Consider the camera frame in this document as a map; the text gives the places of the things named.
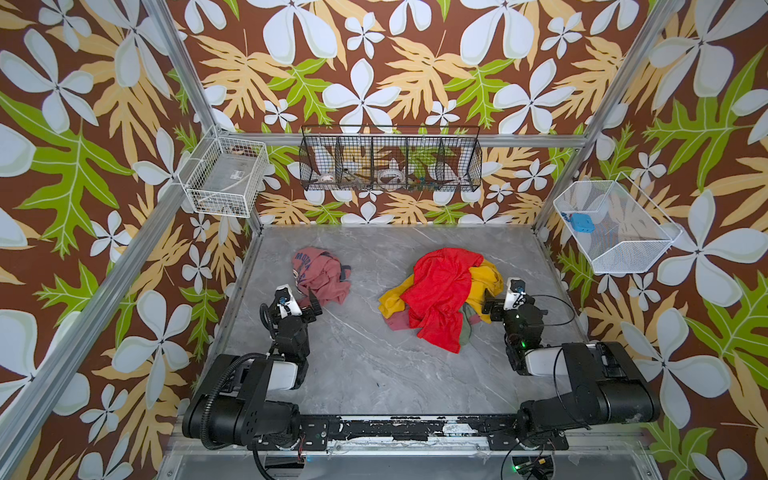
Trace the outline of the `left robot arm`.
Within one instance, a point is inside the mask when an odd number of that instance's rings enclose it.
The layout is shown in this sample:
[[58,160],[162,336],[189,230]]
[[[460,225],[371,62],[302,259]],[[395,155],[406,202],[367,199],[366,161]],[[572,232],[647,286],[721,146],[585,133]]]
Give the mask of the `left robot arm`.
[[200,382],[182,419],[182,433],[209,450],[229,445],[254,450],[263,441],[291,448],[300,437],[299,407],[269,400],[270,391],[293,390],[308,369],[308,325],[322,314],[312,298],[296,315],[282,316],[275,301],[260,306],[262,323],[270,331],[267,354],[218,355]]

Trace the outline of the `olive green cloth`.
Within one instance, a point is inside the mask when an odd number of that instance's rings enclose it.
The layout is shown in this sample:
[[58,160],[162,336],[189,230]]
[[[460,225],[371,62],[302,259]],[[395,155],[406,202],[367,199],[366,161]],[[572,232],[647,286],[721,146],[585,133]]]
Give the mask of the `olive green cloth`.
[[463,347],[467,345],[470,342],[471,335],[472,335],[472,324],[467,318],[464,318],[462,320],[462,327],[461,327],[461,331],[458,339],[459,346]]

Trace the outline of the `yellow cloth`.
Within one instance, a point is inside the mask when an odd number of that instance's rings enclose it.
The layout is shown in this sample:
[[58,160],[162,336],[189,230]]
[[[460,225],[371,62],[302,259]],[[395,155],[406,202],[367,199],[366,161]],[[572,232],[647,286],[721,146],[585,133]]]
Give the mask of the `yellow cloth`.
[[[472,326],[485,322],[481,319],[482,306],[485,299],[485,293],[496,296],[504,291],[505,283],[503,277],[488,260],[484,260],[479,267],[469,269],[471,275],[471,288],[465,304],[471,309],[466,317]],[[401,299],[401,295],[413,285],[413,276],[410,275],[399,286],[389,290],[379,299],[378,310],[384,321],[395,312],[402,311],[407,307]]]

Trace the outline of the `red cloth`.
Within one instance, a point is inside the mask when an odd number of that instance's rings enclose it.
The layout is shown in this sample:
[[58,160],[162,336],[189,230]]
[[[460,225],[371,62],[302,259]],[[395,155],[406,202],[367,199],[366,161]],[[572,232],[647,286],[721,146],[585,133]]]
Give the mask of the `red cloth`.
[[450,353],[461,349],[461,307],[471,290],[470,269],[484,261],[481,254],[461,248],[442,248],[420,258],[413,268],[413,284],[401,295],[408,321],[417,336]]

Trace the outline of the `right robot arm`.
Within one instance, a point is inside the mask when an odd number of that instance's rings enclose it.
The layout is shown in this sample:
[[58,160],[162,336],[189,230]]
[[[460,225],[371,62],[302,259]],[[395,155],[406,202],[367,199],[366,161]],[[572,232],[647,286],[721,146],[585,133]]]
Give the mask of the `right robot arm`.
[[529,295],[507,301],[488,294],[482,312],[503,325],[513,371],[550,379],[555,389],[551,398],[520,405],[515,437],[521,445],[547,445],[567,430],[648,423],[660,417],[659,395],[620,343],[544,346],[542,334],[549,326],[544,322],[546,311]]

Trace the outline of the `blue object in basket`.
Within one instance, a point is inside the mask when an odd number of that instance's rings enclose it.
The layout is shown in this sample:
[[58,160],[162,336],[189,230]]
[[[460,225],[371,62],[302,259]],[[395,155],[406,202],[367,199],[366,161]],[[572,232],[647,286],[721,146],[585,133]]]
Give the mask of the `blue object in basket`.
[[588,214],[571,213],[566,220],[575,233],[592,234],[595,231],[595,224]]

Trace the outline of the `aluminium frame post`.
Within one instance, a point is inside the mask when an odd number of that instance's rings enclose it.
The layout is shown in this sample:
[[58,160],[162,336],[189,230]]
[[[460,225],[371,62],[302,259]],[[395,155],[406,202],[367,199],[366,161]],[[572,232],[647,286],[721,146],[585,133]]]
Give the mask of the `aluminium frame post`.
[[535,233],[539,233],[541,229],[546,227],[554,212],[555,199],[578,178],[581,166],[589,159],[592,150],[596,148],[598,135],[606,128],[611,113],[623,99],[634,76],[650,55],[657,38],[663,33],[670,18],[679,10],[679,5],[679,1],[657,1],[648,14],[642,28],[622,59],[616,75],[609,83],[592,121],[585,128],[580,143],[574,146],[574,152],[546,197],[532,227]]
[[187,93],[190,109],[198,115],[205,133],[217,132],[219,127],[212,114],[202,83],[196,73],[192,59],[178,35],[173,17],[166,1],[144,0],[142,5],[157,25],[157,30],[164,42],[168,56],[178,75],[181,86]]

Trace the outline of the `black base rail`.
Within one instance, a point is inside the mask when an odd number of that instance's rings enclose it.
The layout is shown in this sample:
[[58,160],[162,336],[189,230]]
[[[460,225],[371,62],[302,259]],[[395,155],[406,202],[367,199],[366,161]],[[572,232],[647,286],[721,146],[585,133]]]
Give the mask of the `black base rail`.
[[435,445],[458,439],[482,451],[569,448],[563,433],[544,433],[520,442],[513,414],[474,415],[303,415],[296,434],[262,435],[261,451],[329,452],[338,444],[371,440],[386,448]]

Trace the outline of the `aluminium frame post right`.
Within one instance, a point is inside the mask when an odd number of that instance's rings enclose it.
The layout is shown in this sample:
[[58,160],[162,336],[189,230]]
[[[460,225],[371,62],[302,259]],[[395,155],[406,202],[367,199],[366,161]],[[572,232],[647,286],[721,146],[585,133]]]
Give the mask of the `aluminium frame post right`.
[[663,33],[670,18],[679,10],[679,5],[679,1],[657,1],[648,14],[642,28],[622,59],[616,75],[609,83],[592,121],[585,128],[580,143],[574,146],[574,152],[546,197],[532,227],[535,233],[539,233],[541,229],[546,227],[554,212],[555,199],[578,178],[581,166],[589,159],[592,150],[596,148],[598,135],[606,128],[611,113],[623,99],[634,76],[650,55],[657,38]]

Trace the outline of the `aluminium frame post left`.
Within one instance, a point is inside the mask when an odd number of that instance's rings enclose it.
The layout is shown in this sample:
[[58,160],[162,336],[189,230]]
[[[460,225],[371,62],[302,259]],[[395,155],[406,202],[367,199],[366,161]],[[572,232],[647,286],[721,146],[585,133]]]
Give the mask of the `aluminium frame post left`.
[[164,42],[168,56],[178,75],[181,86],[187,93],[190,109],[198,115],[205,133],[217,132],[219,127],[212,114],[202,83],[196,73],[192,59],[178,35],[173,17],[166,1],[144,0],[142,5],[157,25],[157,30]]

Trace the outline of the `dusty pink cloth under pile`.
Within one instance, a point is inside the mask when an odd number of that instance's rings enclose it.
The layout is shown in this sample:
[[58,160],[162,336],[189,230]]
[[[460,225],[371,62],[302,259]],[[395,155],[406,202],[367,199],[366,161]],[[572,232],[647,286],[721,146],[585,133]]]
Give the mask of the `dusty pink cloth under pile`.
[[418,323],[413,323],[410,318],[410,308],[395,312],[385,318],[385,323],[392,331],[418,329]]

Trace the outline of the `pink hoodie with blue print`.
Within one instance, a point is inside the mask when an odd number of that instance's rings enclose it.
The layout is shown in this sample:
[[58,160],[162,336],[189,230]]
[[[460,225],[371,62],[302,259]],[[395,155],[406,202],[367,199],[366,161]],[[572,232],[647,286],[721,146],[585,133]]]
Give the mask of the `pink hoodie with blue print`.
[[328,303],[342,305],[351,289],[351,267],[327,250],[306,247],[296,252],[291,260],[295,284],[303,298],[301,307],[310,304],[310,293],[321,306]]

